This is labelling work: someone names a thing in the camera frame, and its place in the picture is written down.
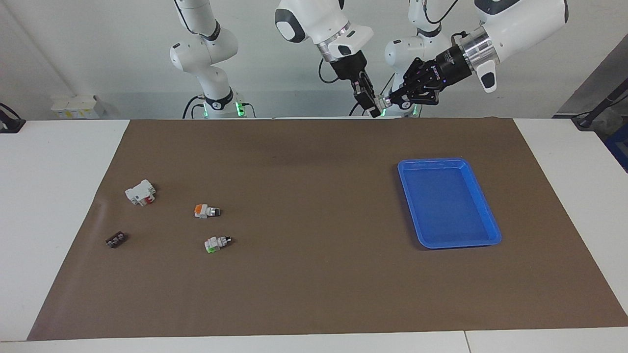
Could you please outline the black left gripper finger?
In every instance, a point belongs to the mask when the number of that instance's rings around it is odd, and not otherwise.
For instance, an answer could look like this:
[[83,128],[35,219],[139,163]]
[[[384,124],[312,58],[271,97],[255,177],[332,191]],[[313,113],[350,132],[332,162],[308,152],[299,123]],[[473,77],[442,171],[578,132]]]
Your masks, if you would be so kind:
[[438,95],[405,95],[401,97],[399,107],[401,109],[410,109],[412,105],[438,105]]
[[418,83],[403,83],[397,90],[390,91],[390,103],[391,105],[404,105],[418,103],[416,98],[413,98],[418,89]]

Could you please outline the blue plastic tray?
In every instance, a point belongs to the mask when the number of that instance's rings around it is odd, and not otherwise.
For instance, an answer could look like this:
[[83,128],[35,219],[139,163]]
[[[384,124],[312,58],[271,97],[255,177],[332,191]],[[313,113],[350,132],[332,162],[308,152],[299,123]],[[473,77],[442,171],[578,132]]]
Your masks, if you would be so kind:
[[496,219],[468,161],[405,159],[397,170],[422,246],[448,250],[501,243]]

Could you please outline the black stand pole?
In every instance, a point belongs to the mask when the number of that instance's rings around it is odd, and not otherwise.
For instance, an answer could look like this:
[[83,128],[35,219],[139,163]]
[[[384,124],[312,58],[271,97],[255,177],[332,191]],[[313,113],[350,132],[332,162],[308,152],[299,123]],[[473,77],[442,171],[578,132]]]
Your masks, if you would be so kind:
[[608,108],[613,107],[625,98],[628,98],[628,77],[623,80],[605,99],[593,110],[579,113],[572,117],[572,122],[579,130],[588,130],[594,121]]

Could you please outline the brown table mat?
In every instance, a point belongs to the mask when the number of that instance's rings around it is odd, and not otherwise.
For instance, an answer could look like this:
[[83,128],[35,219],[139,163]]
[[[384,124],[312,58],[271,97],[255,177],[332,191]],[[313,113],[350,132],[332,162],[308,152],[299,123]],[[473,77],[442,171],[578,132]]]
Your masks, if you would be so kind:
[[[397,164],[423,158],[471,164],[501,243],[420,245]],[[154,120],[129,123],[28,339],[626,326],[511,119]]]

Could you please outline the blue crate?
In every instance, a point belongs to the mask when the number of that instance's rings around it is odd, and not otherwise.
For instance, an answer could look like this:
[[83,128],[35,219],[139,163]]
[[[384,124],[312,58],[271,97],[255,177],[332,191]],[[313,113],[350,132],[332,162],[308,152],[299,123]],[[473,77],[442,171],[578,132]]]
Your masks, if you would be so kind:
[[617,163],[628,173],[628,135],[621,135],[617,132],[606,138],[604,145]]

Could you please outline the white block red mark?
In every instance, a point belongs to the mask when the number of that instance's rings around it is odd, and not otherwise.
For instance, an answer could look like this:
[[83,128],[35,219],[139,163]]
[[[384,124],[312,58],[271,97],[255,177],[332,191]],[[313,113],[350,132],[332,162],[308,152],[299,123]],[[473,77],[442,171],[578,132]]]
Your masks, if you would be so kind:
[[134,205],[147,206],[155,201],[156,190],[147,179],[142,180],[135,187],[125,191],[125,195]]

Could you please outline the white box yellow label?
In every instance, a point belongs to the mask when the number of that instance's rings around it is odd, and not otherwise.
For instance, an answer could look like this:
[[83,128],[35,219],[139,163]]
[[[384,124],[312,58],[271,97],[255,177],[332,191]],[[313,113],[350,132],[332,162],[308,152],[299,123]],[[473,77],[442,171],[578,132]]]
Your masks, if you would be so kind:
[[97,96],[50,96],[57,119],[103,119],[105,109]]

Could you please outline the white switch green block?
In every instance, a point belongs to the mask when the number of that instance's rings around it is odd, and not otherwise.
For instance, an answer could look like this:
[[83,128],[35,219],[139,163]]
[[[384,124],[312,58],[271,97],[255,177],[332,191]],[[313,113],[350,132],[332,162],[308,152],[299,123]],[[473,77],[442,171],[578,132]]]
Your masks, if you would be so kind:
[[211,237],[204,242],[204,246],[206,251],[212,254],[228,246],[232,241],[233,239],[231,237]]

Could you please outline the black clamp mount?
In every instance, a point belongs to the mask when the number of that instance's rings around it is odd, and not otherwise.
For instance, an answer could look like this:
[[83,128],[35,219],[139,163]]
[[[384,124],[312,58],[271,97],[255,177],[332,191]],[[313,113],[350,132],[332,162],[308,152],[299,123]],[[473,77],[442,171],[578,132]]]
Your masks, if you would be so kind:
[[8,105],[0,102],[0,134],[15,134],[20,132],[26,123],[17,112]]

